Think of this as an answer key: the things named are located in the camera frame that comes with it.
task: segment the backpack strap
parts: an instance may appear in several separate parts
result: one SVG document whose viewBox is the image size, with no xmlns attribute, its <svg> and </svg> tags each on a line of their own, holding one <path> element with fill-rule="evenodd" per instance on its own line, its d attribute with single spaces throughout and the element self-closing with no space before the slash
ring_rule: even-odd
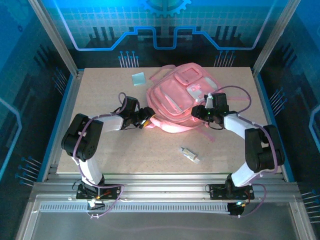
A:
<svg viewBox="0 0 320 240">
<path fill-rule="evenodd" d="M 182 126 L 179 124 L 175 124 L 173 122 L 169 122 L 167 120 L 163 120 L 155 116 L 151 117 L 150 121 L 152 122 L 152 124 L 150 124 L 150 126 L 147 126 L 147 128 L 153 129 L 154 127 L 159 127 L 162 130 L 171 134 L 182 133 L 195 128 L 195 127 Z"/>
<path fill-rule="evenodd" d="M 162 70 L 165 70 L 165 69 L 175 69 L 176 66 L 175 65 L 165 65 L 165 66 L 162 66 L 158 71 L 156 71 L 149 79 L 152 81 L 152 82 L 157 82 L 159 79 L 156 79 L 156 75 L 158 73 L 160 73 Z"/>
<path fill-rule="evenodd" d="M 212 136 L 209 132 L 206 132 L 201 126 L 197 127 L 195 130 L 204 135 L 212 143 L 216 140 L 214 136 Z"/>
</svg>

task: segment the wooden board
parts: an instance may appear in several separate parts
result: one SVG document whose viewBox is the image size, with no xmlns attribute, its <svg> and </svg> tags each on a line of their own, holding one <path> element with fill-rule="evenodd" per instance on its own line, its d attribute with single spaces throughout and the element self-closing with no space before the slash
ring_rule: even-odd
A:
<svg viewBox="0 0 320 240">
<path fill-rule="evenodd" d="M 118 93 L 147 105 L 146 91 L 152 86 L 149 77 L 159 68 L 86 68 L 76 98 L 72 118 L 78 113 L 96 116 L 120 107 Z M 243 112 L 248 119 L 265 125 L 266 118 L 249 67 L 205 67 L 222 86 L 236 85 L 245 88 L 252 97 L 251 107 Z M 132 75 L 144 72 L 147 83 L 133 86 Z M 238 89 L 226 89 L 228 97 L 245 97 Z M 248 101 L 229 100 L 230 110 L 245 108 Z M 101 136 L 95 158 L 103 173 L 229 173 L 245 162 L 245 142 L 228 130 L 212 130 L 210 141 L 198 130 L 167 133 L 159 128 L 113 131 Z M 195 164 L 180 152 L 185 147 L 198 154 L 201 162 Z M 78 168 L 63 151 L 58 165 L 59 173 L 77 173 Z"/>
</svg>

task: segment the purple cable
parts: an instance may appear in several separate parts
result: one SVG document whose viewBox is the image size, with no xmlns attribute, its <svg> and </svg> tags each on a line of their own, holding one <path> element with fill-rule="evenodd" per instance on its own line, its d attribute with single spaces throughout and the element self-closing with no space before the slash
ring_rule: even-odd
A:
<svg viewBox="0 0 320 240">
<path fill-rule="evenodd" d="M 253 186 L 261 186 L 261 187 L 263 187 L 264 194 L 263 194 L 263 198 L 262 198 L 261 202 L 251 212 L 247 213 L 246 215 L 242 215 L 240 217 L 238 217 L 238 216 L 232 216 L 232 217 L 239 218 L 239 219 L 247 217 L 247 216 L 255 213 L 262 206 L 262 204 L 264 204 L 264 202 L 266 200 L 266 197 L 267 197 L 267 189 L 266 189 L 265 185 L 260 184 L 260 183 L 253 183 L 252 185 Z"/>
<path fill-rule="evenodd" d="M 90 181 L 87 179 L 87 177 L 85 176 L 85 174 L 84 174 L 84 173 L 82 172 L 82 170 L 81 170 L 81 167 L 80 167 L 80 165 L 79 165 L 79 159 L 77 158 L 77 150 L 78 150 L 80 141 L 81 141 L 81 139 L 83 138 L 83 136 L 84 136 L 87 128 L 89 127 L 89 125 L 90 125 L 94 120 L 99 119 L 99 118 L 111 117 L 111 116 L 117 115 L 117 114 L 121 113 L 121 112 L 125 109 L 125 107 L 126 107 L 126 105 L 127 105 L 127 101 L 128 101 L 127 95 L 126 95 L 124 92 L 120 92 L 120 93 L 119 93 L 118 99 L 119 99 L 119 102 L 120 102 L 121 104 L 122 104 L 121 99 L 120 99 L 120 96 L 121 96 L 121 95 L 124 95 L 124 100 L 123 100 L 123 101 L 124 101 L 124 105 L 123 105 L 123 107 L 122 107 L 118 112 L 109 113 L 109 114 L 102 114 L 102 115 L 95 116 L 95 117 L 91 118 L 91 119 L 86 123 L 86 125 L 84 126 L 84 128 L 83 128 L 83 130 L 82 130 L 82 132 L 81 132 L 81 134 L 80 134 L 80 136 L 79 136 L 79 138 L 78 138 L 78 140 L 77 140 L 77 142 L 76 142 L 76 144 L 75 144 L 75 146 L 74 146 L 74 150 L 73 150 L 73 154 L 72 154 L 72 155 L 73 155 L 73 158 L 74 158 L 75 161 L 78 163 L 78 168 L 79 168 L 79 172 L 80 172 L 81 176 L 82 176 L 83 178 L 85 178 L 93 187 L 100 188 L 100 189 L 112 189 L 112 188 L 121 187 L 119 196 L 116 198 L 116 200 L 114 200 L 114 203 L 109 207 L 109 209 L 108 209 L 107 211 L 105 211 L 104 213 L 102 213 L 102 214 L 100 214 L 100 215 L 97 215 L 97 216 L 93 216 L 93 215 L 90 215 L 90 214 L 88 213 L 88 215 L 90 215 L 92 218 L 99 218 L 99 217 L 102 217 L 103 215 L 107 214 L 108 212 L 110 212 L 110 211 L 112 210 L 112 208 L 115 206 L 116 202 L 120 199 L 122 193 L 124 192 L 125 186 L 124 186 L 123 184 L 116 184 L 116 185 L 111 185 L 111 186 L 99 186 L 99 185 L 96 185 L 96 184 L 90 182 Z"/>
<path fill-rule="evenodd" d="M 216 91 L 214 91 L 213 93 L 217 92 L 217 91 L 220 91 L 222 89 L 226 89 L 226 88 L 236 88 L 236 89 L 240 89 L 242 91 L 244 91 L 248 98 L 249 98 L 249 104 L 247 107 L 245 107 L 244 109 L 240 110 L 237 112 L 237 117 L 249 124 L 252 124 L 253 126 L 257 127 L 257 128 L 260 128 L 264 135 L 266 136 L 266 138 L 268 139 L 268 142 L 269 142 L 269 145 L 270 145 L 270 148 L 271 148 L 271 152 L 272 152 L 272 157 L 273 157 L 273 163 L 274 163 L 274 170 L 271 171 L 271 172 L 267 172 L 267 173 L 270 173 L 270 174 L 275 174 L 278 170 L 278 160 L 277 160 L 277 155 L 276 155 L 276 149 L 275 149 L 275 146 L 274 146 L 274 143 L 272 142 L 272 139 L 271 139 L 271 136 L 269 135 L 269 133 L 267 132 L 267 130 L 265 130 L 262 126 L 256 124 L 256 123 L 253 123 L 251 122 L 250 120 L 242 117 L 242 116 L 239 116 L 240 113 L 244 112 L 245 110 L 247 110 L 248 108 L 250 108 L 251 106 L 251 103 L 252 103 L 252 98 L 249 94 L 249 92 L 247 90 L 245 90 L 244 88 L 240 87 L 240 86 L 235 86 L 235 85 L 228 85 L 228 86 L 223 86 L 223 87 L 220 87 L 218 88 Z"/>
<path fill-rule="evenodd" d="M 268 142 L 269 142 L 269 145 L 270 145 L 270 148 L 271 148 L 271 152 L 272 152 L 272 157 L 273 157 L 273 164 L 274 164 L 274 170 L 273 171 L 265 171 L 265 173 L 270 173 L 270 174 L 275 174 L 277 173 L 277 170 L 278 170 L 278 160 L 277 160 L 277 154 L 276 154 L 276 149 L 275 149 L 275 145 L 274 143 L 272 142 L 272 139 L 271 139 L 271 136 L 269 135 L 269 133 L 267 132 L 267 130 L 265 130 L 262 126 L 260 126 L 259 124 L 256 124 L 256 123 L 253 123 L 251 122 L 250 120 L 242 117 L 242 116 L 239 116 L 238 115 L 238 118 L 245 121 L 246 123 L 249 123 L 249 124 L 252 124 L 253 126 L 261 129 L 264 133 L 264 135 L 266 136 L 266 138 L 268 139 Z"/>
<path fill-rule="evenodd" d="M 247 107 L 245 107 L 244 109 L 242 109 L 242 110 L 238 111 L 238 113 L 237 113 L 237 114 L 242 113 L 242 112 L 244 112 L 245 110 L 247 110 L 248 108 L 250 108 L 251 103 L 252 103 L 252 98 L 251 98 L 251 96 L 250 96 L 249 92 L 248 92 L 247 90 L 245 90 L 243 87 L 235 86 L 235 85 L 228 85 L 228 86 L 223 86 L 223 87 L 218 88 L 218 89 L 217 89 L 217 90 L 215 90 L 213 93 L 215 93 L 215 92 L 217 92 L 217 91 L 220 91 L 220 90 L 222 90 L 222 89 L 227 89 L 227 88 L 240 89 L 240 90 L 244 91 L 244 92 L 246 93 L 246 95 L 248 96 L 248 98 L 249 98 L 249 104 L 248 104 L 248 106 L 247 106 Z"/>
</svg>

